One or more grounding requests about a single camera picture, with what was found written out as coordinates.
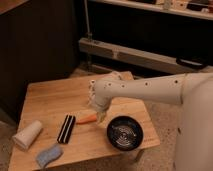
wooden table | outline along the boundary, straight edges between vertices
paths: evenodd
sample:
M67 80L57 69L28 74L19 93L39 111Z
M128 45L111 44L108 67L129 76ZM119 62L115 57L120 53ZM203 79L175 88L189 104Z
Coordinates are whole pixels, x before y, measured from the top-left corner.
M130 72L123 72L122 76L126 80L132 79ZM88 87L90 80L101 77L103 75L85 76L33 83L28 86L18 131L36 119L43 123L44 128L28 151L21 151L16 145L13 147L9 170L39 169L35 158L40 151L56 142L65 116L71 114L79 119L95 113L87 105ZM138 149L160 144L143 101L115 98L103 123L74 126L69 144L61 145L64 154L48 167L124 153L114 148L106 136L107 124L118 115L129 115L141 124L144 140Z

orange carrot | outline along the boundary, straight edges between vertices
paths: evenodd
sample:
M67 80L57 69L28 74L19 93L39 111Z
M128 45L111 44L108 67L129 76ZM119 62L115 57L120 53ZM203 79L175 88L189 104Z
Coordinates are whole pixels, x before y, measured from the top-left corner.
M92 114L76 121L76 124L86 124L86 123L96 122L96 121L97 121L97 115Z

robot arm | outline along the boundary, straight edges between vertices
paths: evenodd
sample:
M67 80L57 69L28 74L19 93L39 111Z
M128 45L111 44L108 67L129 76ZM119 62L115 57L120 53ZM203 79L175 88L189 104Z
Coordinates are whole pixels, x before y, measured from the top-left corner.
M91 83L91 104L103 120L114 97L181 104L174 170L213 170L213 74L181 74L124 81L111 73Z
M117 72L92 81L91 104L101 113L106 112L114 97L129 97L156 102L182 104L185 96L213 74L180 74L124 81Z

gray sponge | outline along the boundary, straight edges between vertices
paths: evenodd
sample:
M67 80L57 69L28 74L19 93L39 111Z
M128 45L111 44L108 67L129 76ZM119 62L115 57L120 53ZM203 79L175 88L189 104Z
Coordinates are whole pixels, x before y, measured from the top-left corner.
M41 169L44 169L46 165L56 159L58 159L63 154L61 147L58 144L54 144L52 147L41 151L37 157L36 161Z

white cup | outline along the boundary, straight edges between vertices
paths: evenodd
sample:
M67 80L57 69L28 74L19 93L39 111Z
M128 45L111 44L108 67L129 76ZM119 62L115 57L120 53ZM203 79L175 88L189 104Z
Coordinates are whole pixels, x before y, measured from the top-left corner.
M23 130L15 134L12 139L15 144L20 146L22 149L27 150L41 132L41 130L42 123L38 120L35 120Z

